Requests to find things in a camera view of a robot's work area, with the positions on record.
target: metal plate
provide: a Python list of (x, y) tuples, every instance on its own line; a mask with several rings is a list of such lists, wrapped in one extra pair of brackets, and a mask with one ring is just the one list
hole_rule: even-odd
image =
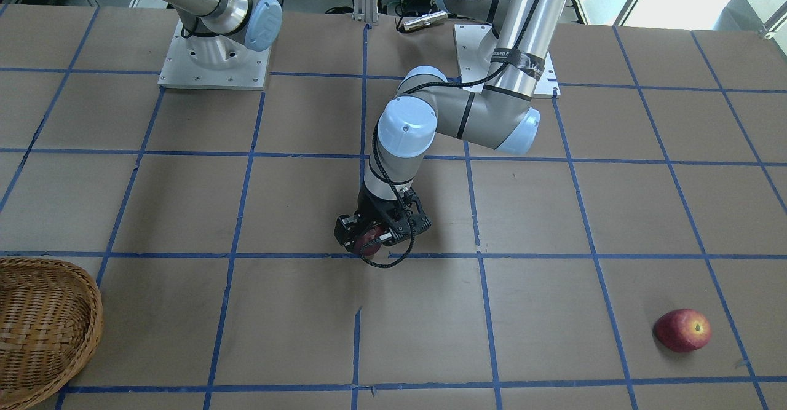
[[(489, 73), (489, 58), (478, 54), (478, 46), (491, 26), (456, 24), (453, 32), (456, 38), (456, 59), (459, 60), (459, 71), (464, 82), (482, 79)], [(483, 84), (466, 87), (466, 90), (479, 93)], [(544, 74), (536, 85), (535, 98), (552, 98), (554, 93), (560, 95), (557, 74), (552, 63), (552, 56), (547, 52)]]
[(161, 68), (159, 85), (170, 89), (264, 90), (270, 49), (254, 52), (238, 45), (239, 50), (246, 51), (244, 61), (238, 66), (220, 71), (206, 69), (191, 60), (186, 41), (180, 37), (181, 27), (178, 21)]

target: red apple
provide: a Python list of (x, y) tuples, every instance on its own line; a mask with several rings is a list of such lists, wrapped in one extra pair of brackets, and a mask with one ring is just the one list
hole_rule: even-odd
[(658, 340), (675, 352), (691, 352), (711, 340), (711, 323), (697, 310), (678, 309), (667, 313), (653, 326)]

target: metal connector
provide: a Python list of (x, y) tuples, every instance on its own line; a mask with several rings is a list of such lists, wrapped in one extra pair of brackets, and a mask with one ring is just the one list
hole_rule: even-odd
[(438, 12), (430, 13), (427, 15), (419, 16), (415, 20), (407, 21), (404, 25), (405, 32), (414, 32), (424, 27), (432, 26), (438, 21), (448, 18), (448, 13), (445, 10), (438, 10)]

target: wicker basket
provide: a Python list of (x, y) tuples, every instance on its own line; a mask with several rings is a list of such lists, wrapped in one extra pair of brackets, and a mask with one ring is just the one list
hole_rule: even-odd
[(102, 326), (101, 294), (85, 270), (0, 258), (0, 410), (56, 393), (93, 357)]

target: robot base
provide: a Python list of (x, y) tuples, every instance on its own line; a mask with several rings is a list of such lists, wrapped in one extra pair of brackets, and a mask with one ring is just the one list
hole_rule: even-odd
[[(255, 52), (222, 37), (223, 43), (232, 46), (232, 52), (228, 57), (219, 55), (217, 66), (206, 68), (192, 58), (194, 46), (191, 40), (194, 37), (183, 39), (180, 36), (182, 27), (180, 22), (175, 27), (172, 43), (161, 68), (159, 85), (171, 89), (264, 90), (270, 49)], [(219, 54), (219, 49), (213, 50), (215, 52), (202, 53)]]
[[(456, 38), (456, 58), (459, 60), (459, 72), (464, 82), (471, 82), (486, 77), (489, 73), (489, 55), (483, 55), (484, 49), (481, 42), (485, 37), (487, 41), (494, 38), (490, 34), (492, 26), (476, 24), (456, 24), (453, 27), (454, 37)], [(489, 53), (492, 52), (497, 40), (490, 42), (487, 46)], [(552, 63), (551, 55), (546, 54), (546, 65), (544, 74), (536, 85), (535, 98), (552, 98), (554, 93), (560, 95), (560, 86), (557, 84), (557, 75)], [(467, 90), (478, 93), (483, 90), (483, 84), (467, 87)]]

